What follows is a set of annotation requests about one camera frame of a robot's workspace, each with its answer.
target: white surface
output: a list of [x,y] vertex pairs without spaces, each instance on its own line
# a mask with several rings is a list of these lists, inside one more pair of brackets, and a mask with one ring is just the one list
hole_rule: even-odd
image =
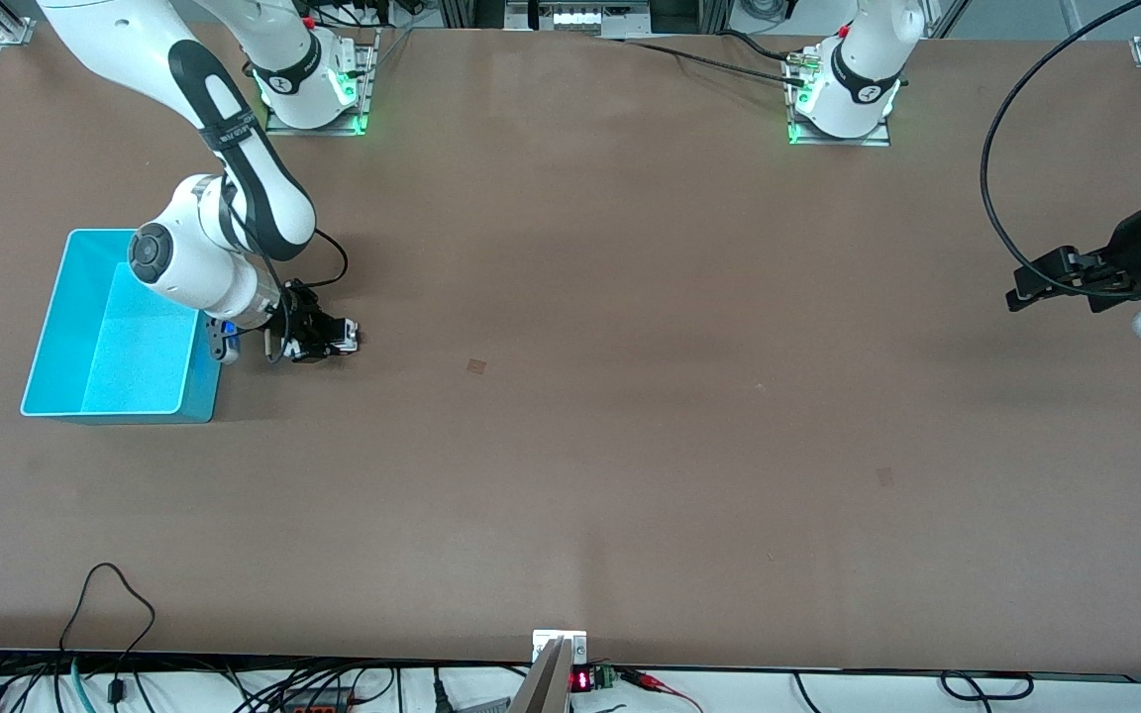
[[[795,681],[783,672],[653,672],[666,684],[693,696],[706,713],[807,713]],[[440,673],[448,698],[458,710],[499,698],[511,698],[521,679],[503,669],[444,669]],[[128,698],[123,713],[146,713],[135,680],[123,676]],[[108,713],[104,703],[110,675],[96,675],[87,682],[96,712]],[[217,673],[144,673],[145,689],[153,696],[157,713],[225,713],[241,704],[235,688]],[[242,673],[248,689],[270,684],[272,673]],[[345,686],[351,678],[345,678]],[[364,673],[356,687],[361,696],[375,695],[386,684],[388,673],[381,670]],[[406,669],[403,680],[404,713],[432,713],[434,690],[430,669]],[[866,676],[842,673],[804,673],[809,695],[823,713],[979,713],[978,703],[948,698],[931,676]],[[1012,687],[1005,681],[981,681],[987,694],[1005,694]],[[955,687],[963,686],[955,681]],[[351,713],[398,713],[397,689],[351,710]],[[60,679],[60,698],[68,713],[80,713],[68,676]],[[17,696],[8,694],[5,705]],[[616,684],[612,689],[572,696],[578,713],[625,704],[625,713],[696,713],[691,705],[666,695],[647,694]],[[50,679],[38,682],[24,713],[54,713]],[[993,704],[995,713],[1141,713],[1141,684],[1127,682],[1038,681],[1037,690],[1026,700]]]

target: blue plastic bin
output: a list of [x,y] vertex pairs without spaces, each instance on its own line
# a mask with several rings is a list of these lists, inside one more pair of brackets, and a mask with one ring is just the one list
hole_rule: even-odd
[[79,424],[203,424],[218,362],[203,311],[144,287],[131,229],[68,234],[19,414]]

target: brown tabletop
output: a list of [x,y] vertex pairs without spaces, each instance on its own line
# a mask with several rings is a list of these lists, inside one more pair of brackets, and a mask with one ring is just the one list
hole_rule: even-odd
[[[892,148],[857,149],[646,49],[416,33],[369,136],[276,141],[363,353],[249,356],[211,424],[83,428],[17,412],[64,235],[216,162],[41,27],[0,59],[0,647],[54,646],[110,559],[146,649],[521,658],[574,626],[653,664],[1141,672],[1135,308],[1010,315],[978,194],[1045,49],[924,41]],[[1031,253],[1141,206],[1128,47],[1043,72],[993,189]],[[97,589],[72,643],[119,649],[140,609]]]

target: white bracket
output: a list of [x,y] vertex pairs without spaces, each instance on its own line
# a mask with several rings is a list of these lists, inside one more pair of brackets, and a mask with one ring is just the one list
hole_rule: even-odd
[[544,650],[544,645],[556,638],[567,638],[574,646],[574,663],[586,664],[589,662],[589,633],[578,631],[567,631],[567,629],[535,629],[531,632],[531,661],[540,658],[540,653]]

